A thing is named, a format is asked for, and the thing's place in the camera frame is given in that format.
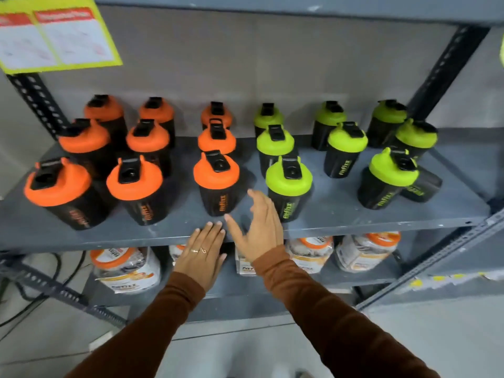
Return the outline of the person's right hand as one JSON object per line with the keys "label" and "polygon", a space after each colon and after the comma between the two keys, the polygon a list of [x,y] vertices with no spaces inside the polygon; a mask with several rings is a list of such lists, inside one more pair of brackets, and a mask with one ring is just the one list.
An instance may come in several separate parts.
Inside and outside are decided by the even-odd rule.
{"label": "person's right hand", "polygon": [[250,263],[280,246],[284,241],[283,227],[273,201],[258,190],[248,190],[253,199],[250,209],[253,218],[246,233],[249,240],[249,251],[240,252]]}

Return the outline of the person's left hand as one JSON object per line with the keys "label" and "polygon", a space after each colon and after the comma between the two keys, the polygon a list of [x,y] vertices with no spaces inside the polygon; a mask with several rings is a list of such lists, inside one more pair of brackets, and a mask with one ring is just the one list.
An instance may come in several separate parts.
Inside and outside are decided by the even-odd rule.
{"label": "person's left hand", "polygon": [[[211,224],[209,225],[208,223],[213,222],[207,222],[205,226],[202,229],[200,229],[201,231],[198,240],[195,244],[199,245],[198,254],[195,256],[188,256],[187,258],[183,258],[182,253],[174,266],[175,272],[184,274],[192,278],[195,282],[198,283],[198,285],[200,285],[204,289],[205,292],[208,292],[212,288],[219,274],[217,272],[217,259],[206,258],[205,238],[207,235],[207,231],[211,226]],[[224,240],[225,230],[223,228],[222,233]]]}

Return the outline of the person's right forearm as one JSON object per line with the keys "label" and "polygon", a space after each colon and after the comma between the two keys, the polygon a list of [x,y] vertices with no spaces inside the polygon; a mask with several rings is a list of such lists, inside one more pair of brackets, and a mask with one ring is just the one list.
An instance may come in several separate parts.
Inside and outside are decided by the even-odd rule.
{"label": "person's right forearm", "polygon": [[283,245],[253,255],[256,273],[335,378],[440,378],[392,335],[299,268]]}

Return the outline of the person's left forearm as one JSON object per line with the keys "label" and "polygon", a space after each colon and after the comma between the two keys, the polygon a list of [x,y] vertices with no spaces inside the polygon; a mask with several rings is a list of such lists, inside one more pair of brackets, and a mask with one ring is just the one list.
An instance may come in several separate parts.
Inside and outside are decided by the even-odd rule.
{"label": "person's left forearm", "polygon": [[145,311],[65,378],[154,378],[172,337],[204,298],[191,277],[172,272]]}

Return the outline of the group of orange-lid black shaker bottles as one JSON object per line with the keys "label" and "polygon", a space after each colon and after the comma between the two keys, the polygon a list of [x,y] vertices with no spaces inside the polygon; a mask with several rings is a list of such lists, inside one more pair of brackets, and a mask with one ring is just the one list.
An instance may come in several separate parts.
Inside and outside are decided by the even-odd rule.
{"label": "group of orange-lid black shaker bottles", "polygon": [[[84,107],[84,117],[60,132],[58,142],[66,157],[38,162],[25,181],[24,196],[71,228],[87,230],[111,212],[95,186],[104,181],[110,196],[138,225],[164,220],[173,199],[163,185],[172,176],[174,109],[154,96],[139,113],[137,124],[128,129],[116,98],[95,94]],[[201,158],[193,167],[193,178],[206,212],[213,217],[229,213],[238,201],[240,168],[230,157],[236,148],[232,121],[222,102],[212,101],[201,113]]]}

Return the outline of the group of green-lid black shaker bottles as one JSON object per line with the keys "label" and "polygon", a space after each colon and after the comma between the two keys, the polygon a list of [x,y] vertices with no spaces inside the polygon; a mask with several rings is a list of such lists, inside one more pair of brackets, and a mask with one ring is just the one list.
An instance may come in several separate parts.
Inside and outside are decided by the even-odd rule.
{"label": "group of green-lid black shaker bottles", "polygon": [[[416,203],[430,201],[443,180],[418,164],[438,141],[436,127],[407,116],[395,99],[381,100],[367,131],[348,121],[337,101],[325,101],[314,119],[311,146],[324,152],[323,172],[332,179],[349,176],[361,153],[381,149],[361,173],[356,196],[362,207],[386,208],[398,195]],[[313,175],[302,163],[293,136],[274,103],[263,103],[254,118],[261,174],[280,222],[295,220],[313,187]]]}

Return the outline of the grey metal side rack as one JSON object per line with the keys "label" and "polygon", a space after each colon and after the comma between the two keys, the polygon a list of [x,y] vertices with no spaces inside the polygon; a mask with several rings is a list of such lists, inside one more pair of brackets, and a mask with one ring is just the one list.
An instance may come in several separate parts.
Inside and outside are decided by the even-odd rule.
{"label": "grey metal side rack", "polygon": [[504,200],[494,202],[490,207],[492,215],[471,228],[459,228],[449,234],[431,247],[424,255],[414,260],[412,264],[404,265],[399,279],[381,288],[366,299],[360,300],[355,305],[355,309],[358,311],[368,309],[385,296],[395,293],[409,284],[414,278],[423,275],[431,267],[473,248],[504,229]]}

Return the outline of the strip of yellow shelf labels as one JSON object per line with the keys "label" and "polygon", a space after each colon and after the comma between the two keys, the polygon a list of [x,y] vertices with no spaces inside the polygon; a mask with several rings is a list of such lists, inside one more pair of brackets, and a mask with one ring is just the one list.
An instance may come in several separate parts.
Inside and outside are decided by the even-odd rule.
{"label": "strip of yellow shelf labels", "polygon": [[406,288],[406,291],[422,291],[426,289],[439,289],[448,285],[462,285],[474,279],[487,279],[491,281],[504,280],[504,269],[494,271],[475,272],[468,274],[433,275],[416,278]]}

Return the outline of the yellow paper sign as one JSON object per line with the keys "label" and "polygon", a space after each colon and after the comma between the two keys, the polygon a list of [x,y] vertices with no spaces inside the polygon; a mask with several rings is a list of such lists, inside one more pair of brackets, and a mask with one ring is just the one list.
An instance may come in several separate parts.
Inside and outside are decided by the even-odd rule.
{"label": "yellow paper sign", "polygon": [[6,75],[122,64],[95,0],[0,0]]}

